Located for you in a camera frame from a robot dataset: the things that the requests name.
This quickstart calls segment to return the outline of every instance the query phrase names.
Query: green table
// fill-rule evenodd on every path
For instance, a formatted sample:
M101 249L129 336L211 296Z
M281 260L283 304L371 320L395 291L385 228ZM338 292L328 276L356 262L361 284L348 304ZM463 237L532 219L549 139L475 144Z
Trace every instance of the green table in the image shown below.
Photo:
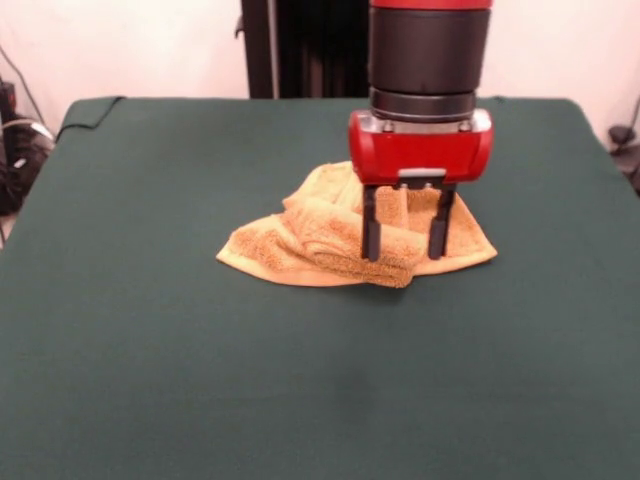
M0 478L637 479L637 198L574 104L483 104L500 256L405 291L214 259L364 101L75 104L0 255Z

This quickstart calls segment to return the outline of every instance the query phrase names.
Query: black cord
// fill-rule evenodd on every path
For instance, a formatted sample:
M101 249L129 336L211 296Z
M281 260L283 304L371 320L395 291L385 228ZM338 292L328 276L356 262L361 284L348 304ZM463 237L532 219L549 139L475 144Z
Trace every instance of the black cord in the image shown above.
M42 125L46 126L46 124L44 122L44 117L42 116L42 112L40 112L40 108L38 107L38 104L34 100L33 95L31 94L31 90L29 90L29 86L27 85L27 81L24 79L24 76L22 75L22 72L20 71L20 69L18 67L16 67L15 63L13 63L11 61L11 59L7 55L7 52L4 51L4 48L2 48L2 45L0 45L0 54L4 57L6 62L9 64L9 66L13 69L14 72L16 72L16 75L18 75L18 77L20 78L20 81L22 82L22 86L24 87L24 90L27 92L27 96L29 97L29 100L31 101L31 104L33 105L33 108L35 109L36 113L38 114L38 119L40 120L40 123L42 123Z
M636 102L636 110L633 114L633 119L629 124L629 131L627 132L627 137L625 138L623 145L626 145L631 141L631 138L633 136L633 127L635 127L636 123L638 122L639 115L640 115L640 97L638 97L638 101Z

